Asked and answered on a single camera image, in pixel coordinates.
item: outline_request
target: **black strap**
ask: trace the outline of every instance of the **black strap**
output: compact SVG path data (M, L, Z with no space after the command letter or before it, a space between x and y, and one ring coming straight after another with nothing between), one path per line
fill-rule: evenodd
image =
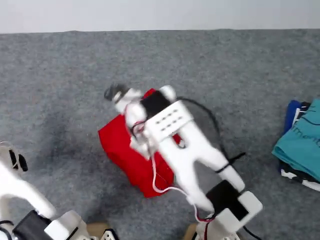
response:
M1 224L10 224L10 225L14 225L14 223L12 222L12 221L9 221L9 220L2 220L2 221L0 221L0 225Z

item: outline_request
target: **white wall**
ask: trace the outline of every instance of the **white wall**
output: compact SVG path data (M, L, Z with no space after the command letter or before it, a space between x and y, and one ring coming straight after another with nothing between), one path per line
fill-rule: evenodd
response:
M320 0L0 0L0 33L320 28Z

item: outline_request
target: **blue fabric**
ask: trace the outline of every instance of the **blue fabric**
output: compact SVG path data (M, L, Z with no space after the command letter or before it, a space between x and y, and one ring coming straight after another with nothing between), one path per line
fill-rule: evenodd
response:
M272 154L320 181L320 99L279 139Z
M295 118L296 109L299 109L301 107L301 102L292 100L288 107L286 108L286 114L285 114L285 121L284 121L284 131L283 134L288 132L290 128L292 127L292 123Z

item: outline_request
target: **folded clothes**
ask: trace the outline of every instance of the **folded clothes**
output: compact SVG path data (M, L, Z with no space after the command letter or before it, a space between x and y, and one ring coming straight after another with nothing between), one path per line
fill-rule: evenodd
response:
M279 139L272 153L294 170L320 181L320 99L309 107L304 104L298 121Z
M290 130L290 128L292 128L296 111L297 109L300 109L300 107L301 102L299 101L292 100L291 102L289 102L288 107L286 108L283 134L285 134Z
M286 111L284 133L286 133L299 119L307 112L311 103L310 102L298 102L292 100ZM279 161L279 171L281 176L292 179L308 188L320 192L320 181L317 181L309 174L293 169L289 164Z

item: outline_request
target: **black cable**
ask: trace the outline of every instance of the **black cable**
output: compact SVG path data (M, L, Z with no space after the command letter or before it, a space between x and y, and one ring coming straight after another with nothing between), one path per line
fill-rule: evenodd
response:
M3 232L6 235L8 240L12 240L12 237L11 237L11 235L10 235L10 233L9 233L9 231L7 229L5 229L5 228L0 226L0 231Z
M219 144L220 150L224 154L225 158L229 159L227 151L225 149L225 146L222 143L218 120L215 117L215 115L212 113L212 111L209 108L207 108L206 106L202 105L201 103L199 103L199 102L197 102L197 101L195 101L193 99L189 99L189 98L186 98L186 97L183 97L183 96L178 96L177 99L192 103L192 104L198 106L199 108L201 108L202 110L204 110L209 115L209 118L212 120L213 126L215 128L215 131L217 132L217 135L219 137L219 143L218 144Z
M9 220L2 220L2 221L0 221L0 225L1 224L10 224L10 225L14 225L14 223L12 222L12 221L9 221Z
M250 234L252 237L254 237L257 240L262 240L260 237L258 237L257 235L253 234L246 226L243 226L243 229Z

